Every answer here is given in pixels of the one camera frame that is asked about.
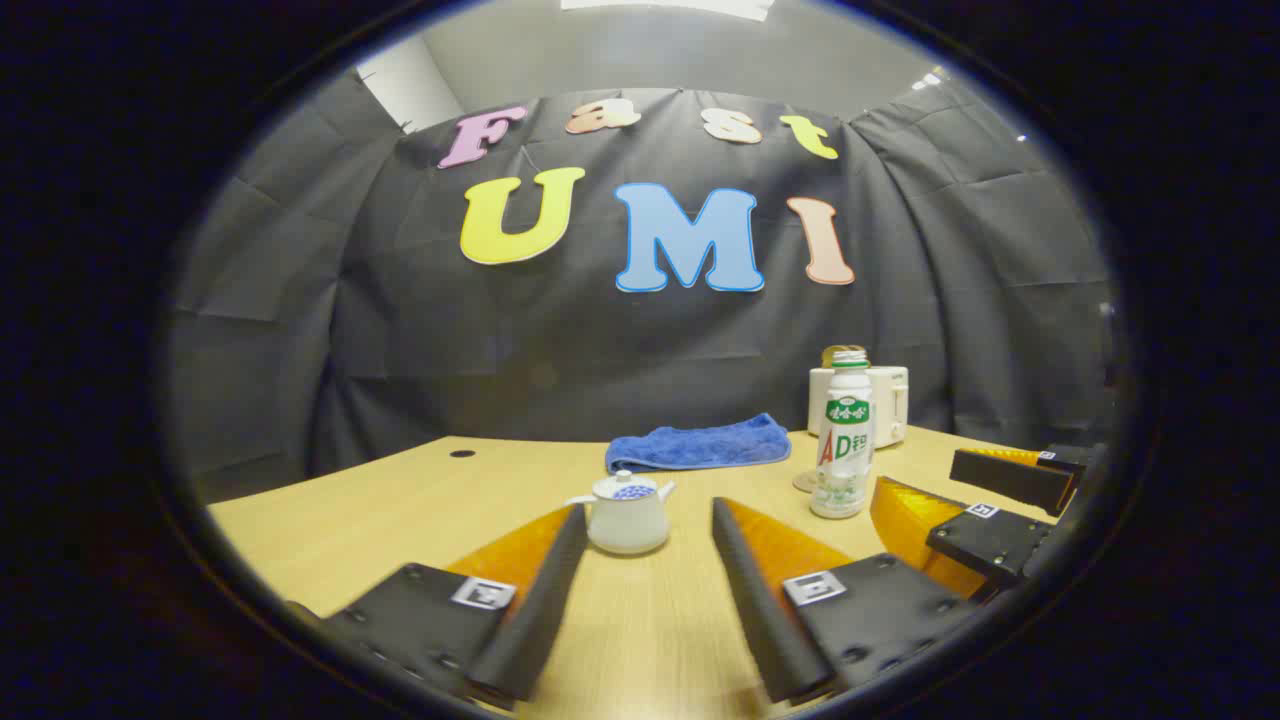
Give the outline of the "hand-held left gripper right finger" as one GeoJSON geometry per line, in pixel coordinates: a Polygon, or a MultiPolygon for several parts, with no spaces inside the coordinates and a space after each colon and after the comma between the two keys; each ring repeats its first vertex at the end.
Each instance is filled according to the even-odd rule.
{"type": "Polygon", "coordinates": [[[892,553],[847,555],[731,498],[712,538],[774,701],[859,692],[937,648],[978,606],[892,553]]]}

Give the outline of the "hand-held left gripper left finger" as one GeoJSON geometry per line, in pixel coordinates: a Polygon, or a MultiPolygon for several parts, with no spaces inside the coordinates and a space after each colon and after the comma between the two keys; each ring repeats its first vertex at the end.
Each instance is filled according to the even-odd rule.
{"type": "Polygon", "coordinates": [[[586,546],[585,509],[566,505],[448,568],[407,562],[317,628],[412,685],[512,708],[532,698],[586,546]]]}

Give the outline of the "white teacup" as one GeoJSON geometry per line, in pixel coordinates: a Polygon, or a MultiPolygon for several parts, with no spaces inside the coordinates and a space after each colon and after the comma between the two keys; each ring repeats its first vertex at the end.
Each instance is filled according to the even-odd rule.
{"type": "Polygon", "coordinates": [[[591,488],[589,495],[568,498],[564,503],[589,506],[588,539],[598,550],[618,556],[641,555],[662,547],[669,538],[666,502],[677,484],[657,486],[658,495],[639,500],[596,500],[591,488]]]}

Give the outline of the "white green-label water bottle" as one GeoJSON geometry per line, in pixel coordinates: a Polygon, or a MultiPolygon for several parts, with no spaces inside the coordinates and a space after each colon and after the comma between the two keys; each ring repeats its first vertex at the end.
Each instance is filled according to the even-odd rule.
{"type": "Polygon", "coordinates": [[[863,348],[832,354],[810,501],[810,510],[819,518],[852,518],[869,501],[876,434],[869,366],[863,348]]]}

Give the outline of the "white toaster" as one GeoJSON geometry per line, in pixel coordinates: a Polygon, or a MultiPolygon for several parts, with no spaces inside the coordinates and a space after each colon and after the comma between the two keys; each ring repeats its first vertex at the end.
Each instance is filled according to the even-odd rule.
{"type": "MultiPolygon", "coordinates": [[[[818,436],[822,413],[826,409],[827,389],[835,374],[833,368],[814,368],[809,374],[809,405],[806,432],[818,436]]],[[[900,445],[905,441],[909,410],[909,372],[905,366],[870,366],[872,405],[876,413],[876,450],[900,445]]]]}

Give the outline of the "blue towel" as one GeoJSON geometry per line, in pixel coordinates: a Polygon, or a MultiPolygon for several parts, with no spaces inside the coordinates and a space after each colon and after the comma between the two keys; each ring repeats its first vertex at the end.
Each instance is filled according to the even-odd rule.
{"type": "Polygon", "coordinates": [[[746,468],[781,462],[791,452],[787,430],[762,413],[722,427],[660,427],[645,436],[616,438],[605,450],[605,473],[746,468]]]}

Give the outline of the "black backdrop cloth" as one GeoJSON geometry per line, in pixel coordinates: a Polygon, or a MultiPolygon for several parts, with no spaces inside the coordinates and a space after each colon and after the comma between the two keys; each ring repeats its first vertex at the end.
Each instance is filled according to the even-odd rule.
{"type": "Polygon", "coordinates": [[[860,345],[909,421],[1023,448],[1110,429],[1098,223],[956,86],[852,119],[763,97],[534,97],[483,158],[352,78],[260,135],[189,237],[161,396],[209,501],[443,436],[608,442],[765,413],[860,345]]]}

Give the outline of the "large ceiling light panel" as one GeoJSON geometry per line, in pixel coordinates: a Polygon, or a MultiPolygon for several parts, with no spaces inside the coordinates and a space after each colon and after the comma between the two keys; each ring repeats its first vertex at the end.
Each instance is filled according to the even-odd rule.
{"type": "Polygon", "coordinates": [[[562,12],[603,8],[662,8],[704,12],[750,22],[764,22],[776,0],[559,0],[562,12]]]}

